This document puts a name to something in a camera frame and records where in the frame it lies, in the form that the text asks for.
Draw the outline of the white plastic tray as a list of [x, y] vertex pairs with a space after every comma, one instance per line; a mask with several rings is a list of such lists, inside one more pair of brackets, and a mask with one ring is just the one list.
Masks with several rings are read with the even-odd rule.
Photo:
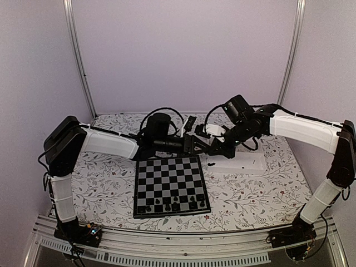
[[[255, 151], [249, 150], [243, 145], [237, 146], [235, 157], [232, 159], [227, 159], [224, 156], [207, 156], [205, 162], [207, 171], [221, 174], [264, 174], [267, 171], [267, 166], [261, 142], [256, 140], [255, 143], [253, 139], [245, 142], [245, 145], [250, 148], [255, 148], [256, 144], [258, 148]], [[211, 162], [216, 164], [207, 166], [207, 163]]]

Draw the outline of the black white chessboard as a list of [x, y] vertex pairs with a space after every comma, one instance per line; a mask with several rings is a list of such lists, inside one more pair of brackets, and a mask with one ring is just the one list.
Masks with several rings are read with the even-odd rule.
[[[198, 209], [190, 210], [190, 197], [194, 196]], [[200, 207], [200, 196], [204, 196], [205, 206]], [[133, 197], [133, 217], [150, 219], [167, 216], [187, 216], [211, 212], [210, 201], [205, 185], [201, 161], [198, 156], [149, 159], [136, 163], [135, 190]], [[172, 204], [179, 204], [179, 209], [172, 210]], [[145, 212], [139, 213], [138, 206], [145, 206]]]

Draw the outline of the black rook corner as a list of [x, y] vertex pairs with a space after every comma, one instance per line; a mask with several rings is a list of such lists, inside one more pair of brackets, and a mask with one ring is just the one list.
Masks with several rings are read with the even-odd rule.
[[143, 213], [143, 212], [145, 212], [145, 206], [138, 206], [137, 210], [139, 213]]

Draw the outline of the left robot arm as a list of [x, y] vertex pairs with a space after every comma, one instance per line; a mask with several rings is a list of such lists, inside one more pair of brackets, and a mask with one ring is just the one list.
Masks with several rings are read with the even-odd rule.
[[148, 231], [210, 231], [213, 220], [199, 138], [177, 134], [170, 116], [148, 126], [133, 119], [102, 127], [69, 116], [50, 134], [43, 156], [62, 234], [92, 236], [95, 225]]

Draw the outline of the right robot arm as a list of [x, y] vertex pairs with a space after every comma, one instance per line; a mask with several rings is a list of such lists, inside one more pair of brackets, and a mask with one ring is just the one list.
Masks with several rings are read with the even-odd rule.
[[[288, 229], [290, 241], [300, 242], [309, 234], [316, 219], [355, 180], [354, 123], [310, 117], [276, 103], [250, 105], [241, 95], [217, 105], [217, 108], [225, 112], [233, 126], [210, 125], [204, 121], [203, 131], [214, 138], [211, 154], [232, 158], [235, 148], [249, 139], [284, 137], [292, 146], [304, 174], [325, 175], [315, 182], [308, 182], [313, 186], [313, 195]], [[311, 170], [312, 164], [316, 164], [317, 170]]]

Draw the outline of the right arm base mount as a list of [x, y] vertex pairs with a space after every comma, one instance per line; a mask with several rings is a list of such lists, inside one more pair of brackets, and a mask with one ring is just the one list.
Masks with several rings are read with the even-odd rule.
[[314, 224], [307, 224], [298, 219], [291, 226], [269, 231], [265, 241], [271, 244], [272, 248], [291, 245], [286, 249], [287, 256], [291, 260], [301, 261], [308, 256], [316, 236]]

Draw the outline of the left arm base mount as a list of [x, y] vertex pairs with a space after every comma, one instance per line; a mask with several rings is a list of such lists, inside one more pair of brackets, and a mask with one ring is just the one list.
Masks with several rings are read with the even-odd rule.
[[102, 226], [89, 222], [80, 225], [78, 218], [69, 222], [62, 222], [56, 215], [57, 227], [54, 237], [67, 240], [70, 243], [98, 248], [102, 238]]

